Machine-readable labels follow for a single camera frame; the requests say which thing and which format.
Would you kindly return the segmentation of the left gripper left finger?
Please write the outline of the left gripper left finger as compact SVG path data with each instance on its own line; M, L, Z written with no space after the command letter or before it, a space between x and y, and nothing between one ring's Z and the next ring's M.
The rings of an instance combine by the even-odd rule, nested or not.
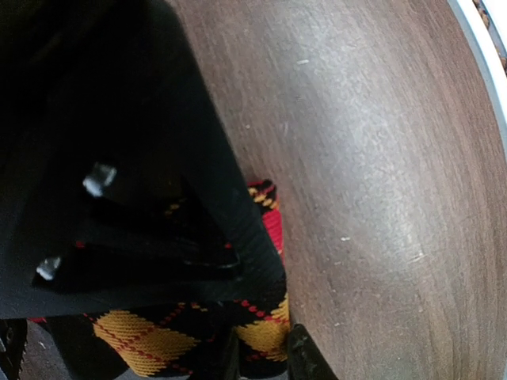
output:
M239 380L239 343L237 336L230 336L223 351L222 380Z

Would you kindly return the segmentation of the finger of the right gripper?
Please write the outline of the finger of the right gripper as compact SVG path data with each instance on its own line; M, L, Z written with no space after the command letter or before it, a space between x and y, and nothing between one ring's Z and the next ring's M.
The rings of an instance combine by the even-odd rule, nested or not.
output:
M2 2L2 317L259 298L283 275L167 2Z

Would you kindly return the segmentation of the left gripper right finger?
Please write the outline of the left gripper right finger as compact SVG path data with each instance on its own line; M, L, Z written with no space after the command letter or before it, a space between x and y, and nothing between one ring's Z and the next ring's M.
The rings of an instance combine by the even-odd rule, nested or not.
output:
M288 335L288 379L337 380L306 327L295 324Z

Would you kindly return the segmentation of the black red orange argyle sock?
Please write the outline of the black red orange argyle sock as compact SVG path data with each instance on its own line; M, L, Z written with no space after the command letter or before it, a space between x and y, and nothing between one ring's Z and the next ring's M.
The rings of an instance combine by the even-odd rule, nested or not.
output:
M230 336L239 343L240 375L268 378L287 366L287 282L281 276L255 299L170 303L34 319L51 334L74 379L213 379Z

